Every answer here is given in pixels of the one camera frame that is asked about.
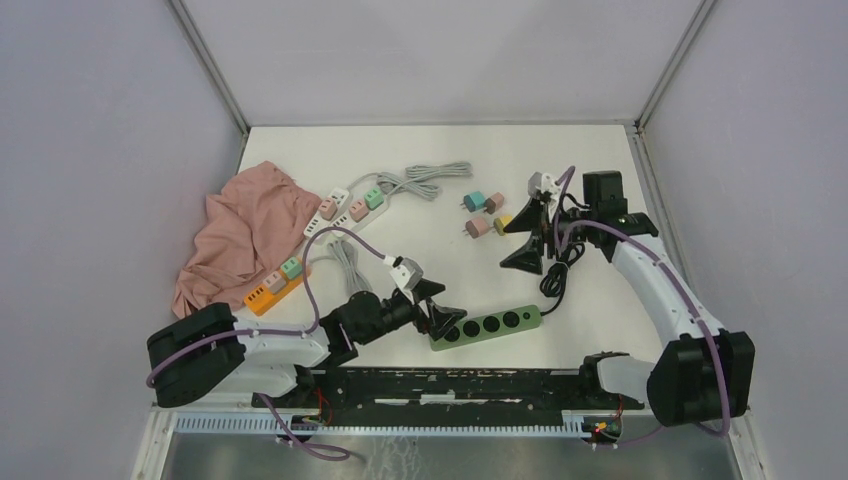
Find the gray wall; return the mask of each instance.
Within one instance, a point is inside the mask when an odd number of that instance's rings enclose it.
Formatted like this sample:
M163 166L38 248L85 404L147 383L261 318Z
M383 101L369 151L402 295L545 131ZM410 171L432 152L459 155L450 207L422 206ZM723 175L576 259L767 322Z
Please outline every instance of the gray wall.
M631 119L698 3L186 0L253 125Z
M844 478L848 3L720 2L648 125L702 300L757 345L772 478Z
M164 2L0 2L0 478L126 478L239 136Z

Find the pink cloth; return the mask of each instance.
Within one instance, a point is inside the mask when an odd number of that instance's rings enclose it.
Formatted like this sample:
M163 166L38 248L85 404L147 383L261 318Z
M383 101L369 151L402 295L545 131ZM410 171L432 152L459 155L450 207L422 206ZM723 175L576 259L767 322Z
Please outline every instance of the pink cloth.
M207 195L207 223L177 278L171 310L183 318L215 302L241 308L245 295L295 253L320 203L271 162L239 173L220 195Z

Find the metal frame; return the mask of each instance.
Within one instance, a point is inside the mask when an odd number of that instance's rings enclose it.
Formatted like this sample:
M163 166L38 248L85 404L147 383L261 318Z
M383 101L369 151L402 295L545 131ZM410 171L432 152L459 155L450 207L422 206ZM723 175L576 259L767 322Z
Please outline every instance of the metal frame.
M221 73L217 63L209 51L203 37L201 36L196 23L189 13L183 0L165 0L169 9L174 14L178 25L186 36L186 40L194 51L198 62L201 64L204 71L207 73L213 88L218 92L221 100L224 102L233 123L236 128L242 133L241 151L239 154L238 166L241 164L241 158L244 153L244 148L247 144L250 125L244 117L238 102L233 96L227 82ZM650 121L657 105L661 101L663 95L668 89L669 84L677 73L680 64L685 59L690 51L690 47L702 30L702 27L718 0L702 0L692 19L689 22L685 32L678 42L674 52L666 63L656 85L651 91L644 107L642 108L638 118L622 121L622 120L598 120L585 122L475 122L479 125L504 125L504 124L521 124L521 125L623 125L627 135L628 143L630 144L631 155L636 164L636 171L639 176L640 184L642 185L643 193L646 196L646 203L649 213L657 222L657 227L660 234L663 236L666 248L672 261L677 266L680 274L684 279L689 281L688 272L691 271L687 265L685 256L679 248L679 239L677 229L674 226L673 219L665 206L663 200L662 189L660 188L654 167L650 159L648 148L645 141L645 126ZM432 123L408 123L404 125L431 125ZM181 413L187 412L229 412L229 413L246 413L256 412L246 405L237 405L232 408L220 407L200 407L200 408L181 408L174 410L162 410L154 407L148 418L145 428L144 437L142 439L135 466L132 470L134 480L155 480L161 478L165 461L170 450L172 436L177 430L177 422ZM582 415L603 415L605 412L569 412L571 414ZM631 412L635 415L647 414L647 412ZM761 461L761 456L758 453L757 441L758 435L753 424L753 416L749 411L745 416L733 420L733 425L730 432L730 441L733 447L733 452L736 456L736 461L742 473L744 480L765 480L767 478L765 467Z
M663 68L657 84L648 96L648 101L645 103L645 106L642 107L642 112L639 114L639 118L636 119L635 126L640 131L644 131L645 125L647 125L651 120L651 116L654 114L657 104L660 99L662 99L663 94L665 94L669 83L671 83L675 73L677 73L677 69L680 67L680 64L683 62L686 54L689 53L689 47L692 46L692 43L698 37L698 33L701 32L701 27L704 26L704 23L709 18L716 3L718 3L718 0L701 0L701 4L698 5L698 9L692 16L692 20L689 21L689 25L683 32L683 36L677 43L677 47L675 47L674 52L672 52L671 58L668 59L668 63L666 63L665 68Z
M243 136L247 135L250 132L250 125L247 124L244 114L233 96L233 92L227 85L227 81L224 79L221 69L218 68L215 58L212 57L212 53L209 51L209 47L203 40L203 36L200 34L200 30L198 30L197 24L194 22L194 19L188 11L188 8L186 8L185 3L183 0L165 0L165 3L168 5L171 13L174 14L174 19L176 19L177 24L183 31L183 34L185 35L192 51L194 51L200 66L203 67L203 70L209 77L209 81L212 82L212 87L216 92L218 92L218 96L220 96L221 100L224 102L224 106L230 113L230 117L232 118L233 123L235 123L236 128L238 128ZM242 144L246 143L246 141L247 139L243 138Z

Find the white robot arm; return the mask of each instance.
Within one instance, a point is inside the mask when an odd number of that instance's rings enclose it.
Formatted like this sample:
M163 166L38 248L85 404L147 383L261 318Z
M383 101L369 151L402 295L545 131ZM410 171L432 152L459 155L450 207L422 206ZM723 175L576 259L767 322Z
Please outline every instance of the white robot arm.
M559 181L541 173L530 178L530 201L504 229L530 232L530 238L501 266L540 274L542 255L564 260L564 245L591 243L633 287L663 353L657 363L602 353L586 357L581 371L604 391L650 405L665 426L742 415L754 362L751 339L745 332L729 333L695 297L648 216L628 213L620 172L585 174L584 205L565 209L565 187L573 172L569 169Z
M407 323L439 339L465 317L465 310L433 301L445 286L425 279L413 260L386 256L383 263L396 286L391 297L381 301L371 292L355 293L319 320L321 328L283 330L238 318L218 303L156 332L147 340L153 369L148 386L156 389L159 406L179 407L201 398L235 403L249 400L252 392L280 397L309 368L355 358L355 344L370 343Z

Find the black power cord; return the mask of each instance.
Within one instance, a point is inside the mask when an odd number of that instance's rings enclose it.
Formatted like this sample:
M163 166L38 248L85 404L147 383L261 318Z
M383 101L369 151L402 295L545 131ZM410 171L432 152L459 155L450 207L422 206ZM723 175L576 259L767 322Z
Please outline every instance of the black power cord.
M573 203L574 205L577 205L579 208L582 208L583 210L589 210L589 205L584 205L584 204L578 202L577 199L574 198L574 195L572 195L570 193L566 193L565 196L568 197L569 200L571 200L571 203Z
M565 296L565 284L568 281L568 270L572 265L577 263L577 260L580 260L580 257L584 253L586 253L585 244L569 243L565 246L565 251L560 255L560 259L562 260L551 265L545 278L539 283L539 291L542 292L542 295L548 298L557 297L554 306L542 312L543 317L556 310L559 304L562 303L562 297Z

